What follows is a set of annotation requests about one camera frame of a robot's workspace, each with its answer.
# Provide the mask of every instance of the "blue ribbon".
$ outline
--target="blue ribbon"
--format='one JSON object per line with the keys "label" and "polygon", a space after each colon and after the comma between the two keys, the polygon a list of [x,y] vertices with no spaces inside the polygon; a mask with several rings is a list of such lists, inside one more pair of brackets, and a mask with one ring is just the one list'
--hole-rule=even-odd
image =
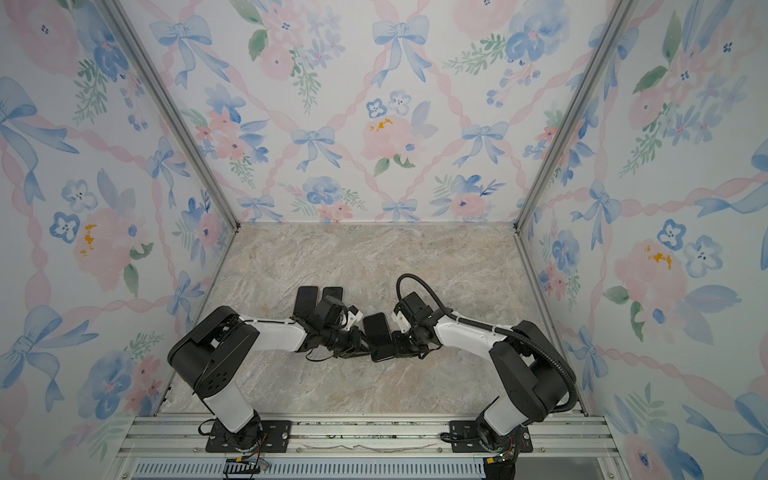
{"label": "blue ribbon", "polygon": [[25,361],[51,377],[51,382],[45,390],[45,410],[47,412],[51,411],[55,400],[64,399],[56,383],[59,363],[54,355],[46,352],[32,352],[32,349],[36,346],[42,349],[54,349],[62,346],[79,345],[98,336],[97,333],[85,333],[88,328],[88,320],[85,320],[80,326],[64,335],[43,340],[59,325],[61,325],[61,315],[50,306],[36,306],[29,311],[24,321],[24,335],[16,339],[10,352],[0,355],[0,380],[2,381],[0,389],[7,389],[18,380],[24,369]]}
{"label": "blue ribbon", "polygon": [[250,222],[259,220],[262,214],[267,215],[277,223],[281,223],[280,219],[283,218],[282,215],[270,210],[270,208],[275,207],[275,200],[270,195],[262,195],[258,198],[238,198],[237,203],[243,208],[253,208],[253,218],[248,220]]}
{"label": "blue ribbon", "polygon": [[392,222],[395,223],[397,220],[400,220],[400,215],[403,215],[406,218],[406,221],[409,223],[418,222],[419,218],[414,217],[409,212],[415,212],[416,207],[418,206],[419,202],[412,198],[411,200],[406,200],[404,202],[384,202],[382,204],[382,210],[385,212],[392,212]]}
{"label": "blue ribbon", "polygon": [[174,156],[174,150],[170,147],[170,142],[166,137],[160,137],[157,142],[157,151],[154,155],[147,159],[147,166],[145,169],[152,178],[157,178],[160,172],[163,172],[165,180],[168,181],[168,208],[176,207],[176,199],[174,198],[174,177],[170,174],[173,170],[177,174],[183,177],[189,177],[189,173],[184,169],[187,166],[187,162],[179,162],[177,164],[167,161]]}
{"label": "blue ribbon", "polygon": [[594,220],[594,228],[592,228],[592,247],[594,250],[594,242],[603,243],[603,227],[602,218],[605,215],[605,221],[608,223],[613,222],[621,215],[621,202],[614,200],[605,193],[605,186],[603,182],[595,180],[592,182],[592,186],[589,188],[589,196],[594,198],[596,202],[592,204],[592,207],[583,214],[582,212],[571,212],[572,222],[583,218],[585,220],[592,220],[592,217],[597,217]]}
{"label": "blue ribbon", "polygon": [[[752,166],[757,170],[768,171],[768,140],[757,148],[752,156]],[[740,214],[751,214],[768,207],[768,182],[760,185],[751,194],[742,198],[734,204],[730,204],[720,198],[704,198],[696,202],[701,208],[698,217],[713,214],[720,210],[728,208],[733,209]],[[763,235],[763,247],[760,254],[760,269],[768,269],[768,230]]]}
{"label": "blue ribbon", "polygon": [[471,140],[474,138],[475,144],[472,145],[472,151],[469,152],[469,155],[465,155],[464,157],[459,158],[457,161],[453,162],[453,164],[461,167],[468,158],[474,157],[480,153],[480,150],[482,149],[483,137],[485,137],[485,151],[488,152],[488,156],[491,158],[493,163],[498,164],[497,156],[503,154],[504,151],[499,150],[494,144],[492,144],[491,139],[493,138],[494,140],[501,140],[504,138],[504,136],[507,134],[507,128],[509,128],[509,124],[505,121],[500,121],[497,124],[493,124],[491,127],[480,127],[478,125],[469,125],[468,127],[464,127],[464,129],[462,129],[462,138],[464,140]]}
{"label": "blue ribbon", "polygon": [[336,165],[338,168],[341,168],[341,165],[339,165],[337,160],[339,160],[342,156],[339,154],[334,154],[332,151],[328,150],[325,145],[323,145],[333,145],[336,143],[336,134],[333,132],[331,127],[323,127],[318,131],[296,130],[291,133],[290,138],[296,145],[306,144],[310,153],[309,157],[305,161],[296,166],[297,170],[306,172],[306,168],[309,166],[310,162],[317,158],[318,148],[321,152],[323,152],[323,155],[328,159],[330,163]]}
{"label": "blue ribbon", "polygon": [[27,173],[24,179],[24,200],[26,200],[27,205],[32,205],[34,197],[45,201],[43,192],[38,184],[38,179],[35,176],[35,168],[38,166],[38,154],[23,135],[4,125],[6,121],[22,133],[49,147],[71,154],[80,153],[77,149],[62,141],[67,137],[66,128],[38,128],[15,120],[16,118],[31,117],[36,114],[38,114],[38,108],[32,103],[32,99],[24,91],[24,88],[12,78],[0,78],[0,134],[5,137],[8,144],[16,150],[27,164],[27,167],[29,167],[29,173]]}
{"label": "blue ribbon", "polygon": [[386,75],[391,70],[399,67],[400,60],[402,59],[402,52],[400,51],[400,41],[398,38],[404,40],[402,49],[406,52],[408,63],[411,64],[411,68],[413,68],[416,76],[421,78],[422,81],[426,81],[426,78],[424,78],[424,69],[431,67],[432,64],[419,57],[416,52],[413,51],[413,47],[411,47],[409,42],[412,41],[418,45],[424,45],[427,41],[428,33],[429,20],[424,15],[414,17],[414,19],[408,23],[398,23],[397,25],[389,20],[382,20],[373,24],[373,41],[376,42],[377,45],[386,45],[392,42],[392,54],[389,57],[389,68],[381,70],[374,75],[371,80],[371,85],[377,84],[379,88],[381,88]]}
{"label": "blue ribbon", "polygon": [[170,298],[170,302],[168,302],[168,306],[166,307],[165,311],[167,311],[171,315],[176,315],[176,312],[179,310],[179,306],[187,311],[187,329],[189,329],[191,325],[190,320],[190,311],[192,310],[192,307],[190,305],[190,301],[187,300],[188,298],[200,296],[203,295],[205,292],[200,289],[200,282],[197,282],[195,286],[192,287],[191,290],[187,291],[187,288],[192,284],[192,280],[190,280],[190,276],[187,272],[184,270],[179,273],[179,287],[176,288],[176,293]]}
{"label": "blue ribbon", "polygon": [[185,69],[176,75],[176,78],[174,79],[176,85],[180,84],[184,88],[187,87],[187,74],[190,71],[193,71],[195,67],[192,51],[200,57],[200,60],[202,60],[213,73],[219,75],[226,81],[230,80],[227,77],[227,74],[221,70],[222,68],[229,67],[230,64],[208,55],[202,48],[192,43],[193,41],[203,45],[210,45],[213,43],[210,40],[210,29],[208,29],[208,24],[202,17],[192,15],[186,23],[177,23],[176,25],[171,25],[168,22],[155,22],[151,24],[149,28],[152,30],[152,35],[154,35],[157,41],[165,47],[170,47],[177,41],[179,42],[179,51],[184,60]]}

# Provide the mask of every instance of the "wallpapered wall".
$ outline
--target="wallpapered wall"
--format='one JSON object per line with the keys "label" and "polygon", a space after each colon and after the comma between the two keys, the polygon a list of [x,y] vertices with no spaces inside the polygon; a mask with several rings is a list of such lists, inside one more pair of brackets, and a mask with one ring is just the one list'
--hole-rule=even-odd
{"label": "wallpapered wall", "polygon": [[528,247],[635,480],[768,478],[768,5],[634,15]]}
{"label": "wallpapered wall", "polygon": [[101,478],[228,243],[90,2],[0,10],[0,477]]}
{"label": "wallpapered wall", "polygon": [[515,219],[613,5],[123,2],[233,209],[269,222]]}

